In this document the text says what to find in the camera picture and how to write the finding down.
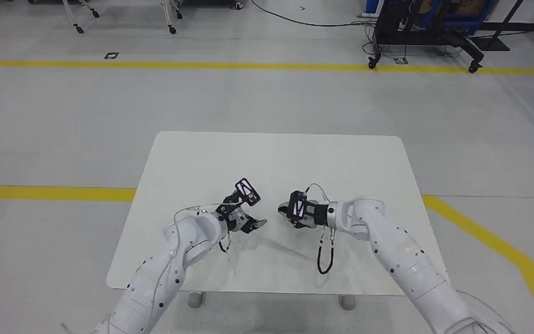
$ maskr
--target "black power cord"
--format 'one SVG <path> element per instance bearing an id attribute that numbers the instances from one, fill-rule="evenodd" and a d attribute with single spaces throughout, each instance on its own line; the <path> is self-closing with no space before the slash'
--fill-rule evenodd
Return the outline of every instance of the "black power cord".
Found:
<path id="1" fill-rule="evenodd" d="M 320 267 L 320 253 L 323 250 L 323 238 L 321 237 L 320 243 L 319 243 L 319 251 L 317 252 L 317 270 L 321 275 L 326 275 L 332 269 L 332 266 L 334 265 L 334 241 L 330 241 L 330 264 L 326 268 L 326 270 L 323 271 L 323 269 Z"/>
<path id="2" fill-rule="evenodd" d="M 268 11 L 267 9 L 261 7 L 259 4 L 257 4 L 254 0 L 250 0 L 257 8 L 261 9 L 262 11 L 268 13 L 268 14 L 271 14 L 271 15 L 275 15 L 277 18 L 282 18 L 286 21 L 290 21 L 292 23 L 298 23 L 298 24 L 302 24 L 302 25 L 305 25 L 305 26 L 310 26 L 310 27 L 324 27 L 324 28 L 333 28 L 333 27 L 350 27 L 350 26 L 360 26 L 360 25 L 365 25 L 366 23 L 368 23 L 367 21 L 353 21 L 351 23 L 342 23 L 342 24 L 317 24 L 317 23 L 307 23 L 307 22 L 301 22 L 301 21 L 297 21 L 297 20 L 294 20 L 293 18 L 287 18 L 285 16 L 282 16 L 280 14 L 277 14 L 277 13 L 273 13 L 271 11 Z"/>

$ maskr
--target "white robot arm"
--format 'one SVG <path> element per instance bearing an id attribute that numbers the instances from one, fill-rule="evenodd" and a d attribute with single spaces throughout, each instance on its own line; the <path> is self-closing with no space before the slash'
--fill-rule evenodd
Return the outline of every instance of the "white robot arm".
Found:
<path id="1" fill-rule="evenodd" d="M 320 205 L 297 190 L 279 212 L 295 228 L 323 225 L 369 241 L 372 254 L 434 333 L 511 333 L 503 323 L 466 304 L 408 231 L 385 218 L 381 200 L 360 197 Z"/>
<path id="2" fill-rule="evenodd" d="M 266 220 L 256 220 L 240 207 L 255 205 L 258 193 L 246 179 L 235 186 L 237 190 L 215 212 L 201 210 L 206 206 L 201 205 L 174 216 L 164 227 L 164 251 L 142 262 L 116 307 L 93 333 L 150 333 L 184 284 L 188 267 L 202 260 L 230 231 L 248 234 L 265 224 Z"/>

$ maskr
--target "gray floor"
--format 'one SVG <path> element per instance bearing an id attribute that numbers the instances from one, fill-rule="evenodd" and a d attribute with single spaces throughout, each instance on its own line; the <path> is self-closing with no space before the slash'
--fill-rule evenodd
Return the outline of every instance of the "gray floor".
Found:
<path id="1" fill-rule="evenodd" d="M 310 22 L 355 20 L 361 3 L 264 0 Z M 363 28 L 308 28 L 245 4 L 184 8 L 169 35 L 158 2 L 73 6 L 0 3 L 0 60 L 363 63 Z M 504 39 L 492 68 L 534 68 L 534 36 Z M 403 49 L 392 48 L 384 63 Z M 411 65 L 469 58 L 408 48 Z M 135 187 L 161 130 L 390 134 L 402 138 L 421 193 L 440 195 L 534 257 L 534 77 L 440 73 L 0 68 L 0 185 Z M 120 291 L 105 276 L 129 204 L 0 201 L 0 323 L 6 333 L 89 330 Z M 534 300 L 509 261 L 429 210 L 453 285 L 532 332 Z M 180 294 L 154 332 L 428 333 L 404 297 L 209 294 L 192 310 Z"/>

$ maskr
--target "yellow stripe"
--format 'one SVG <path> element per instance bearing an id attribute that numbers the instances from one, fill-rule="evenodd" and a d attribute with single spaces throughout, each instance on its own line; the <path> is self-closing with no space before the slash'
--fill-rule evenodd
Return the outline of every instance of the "yellow stripe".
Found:
<path id="1" fill-rule="evenodd" d="M 514 246 L 478 225 L 475 221 L 465 217 L 437 197 L 424 195 L 423 201 L 425 202 L 426 208 L 432 209 L 442 215 L 465 232 L 477 238 L 481 243 L 515 264 L 521 272 L 523 280 L 525 280 L 531 294 L 534 296 L 534 261 L 528 255 L 520 252 Z"/>
<path id="2" fill-rule="evenodd" d="M 131 202 L 135 188 L 0 186 L 0 200 L 94 200 Z"/>
<path id="3" fill-rule="evenodd" d="M 183 63 L 183 62 L 86 62 L 86 61 L 0 61 L 8 68 L 145 68 L 145 69 L 241 69 L 287 71 L 370 72 L 367 64 L 332 63 Z M 379 65 L 375 72 L 468 73 L 465 67 Z M 480 68 L 479 74 L 534 75 L 534 68 Z"/>
<path id="4" fill-rule="evenodd" d="M 0 200 L 89 200 L 131 202 L 135 188 L 81 188 L 81 187 L 38 187 L 38 186 L 1 186 Z M 424 195 L 427 209 L 434 210 L 484 245 L 493 249 L 514 263 L 521 272 L 526 285 L 534 295 L 534 261 L 526 254 L 509 245 L 489 230 L 450 207 L 435 196 Z"/>

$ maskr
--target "white table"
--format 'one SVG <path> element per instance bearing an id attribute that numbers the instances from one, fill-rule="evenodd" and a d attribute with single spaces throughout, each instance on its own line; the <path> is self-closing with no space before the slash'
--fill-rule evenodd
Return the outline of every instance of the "white table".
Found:
<path id="1" fill-rule="evenodd" d="M 261 201 L 244 209 L 268 223 L 234 233 L 226 255 L 218 247 L 188 269 L 186 291 L 337 295 L 403 295 L 366 241 L 338 233 L 330 273 L 317 272 L 321 228 L 296 230 L 278 204 L 311 182 L 330 200 L 372 195 L 388 218 L 404 226 L 448 279 L 416 180 L 396 137 L 314 134 L 162 132 L 154 141 L 108 273 L 124 288 L 140 261 L 164 244 L 162 229 L 185 206 L 221 201 L 246 177 Z M 322 200 L 316 190 L 310 197 Z M 323 267 L 328 265 L 328 248 Z"/>

